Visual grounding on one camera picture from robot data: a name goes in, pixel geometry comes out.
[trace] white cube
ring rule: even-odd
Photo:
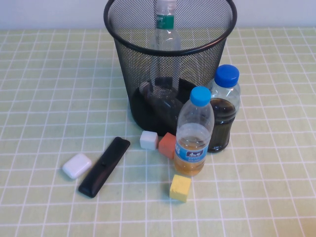
[[[143,149],[157,149],[158,134],[156,132],[143,131],[140,137],[140,146]]]
[[[63,165],[63,171],[72,179],[77,179],[92,165],[84,154],[77,154]]]

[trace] black mesh wastebasket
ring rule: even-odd
[[[144,130],[163,136],[176,132],[181,105],[189,100],[193,87],[207,86],[219,66],[227,36],[235,27],[236,7],[232,0],[178,0],[175,28],[181,39],[181,50],[150,49],[150,37],[156,26],[157,0],[109,0],[104,22],[115,41],[130,108],[134,120]],[[142,89],[153,89],[151,62],[157,59],[179,62],[179,82],[172,78],[155,78],[155,85],[176,91],[175,98],[161,96],[148,103]],[[172,70],[173,64],[167,64]],[[170,104],[179,105],[176,109]]]

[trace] orange cube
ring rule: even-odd
[[[159,142],[158,150],[161,154],[165,155],[169,159],[173,159],[175,146],[176,137],[171,133],[166,133],[166,135]]]

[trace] cube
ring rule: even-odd
[[[158,146],[158,134],[156,132],[143,131],[140,137],[140,146],[143,149],[156,150]]]
[[[170,187],[170,198],[186,202],[190,190],[191,179],[175,174]]]
[[[172,135],[171,133],[166,133],[166,135],[159,142],[158,150],[161,154],[165,155],[169,159],[173,159],[175,146],[176,136]]]

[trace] green bottle label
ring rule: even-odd
[[[157,15],[156,16],[156,28],[161,30],[172,30],[174,23],[174,16],[169,15]]]

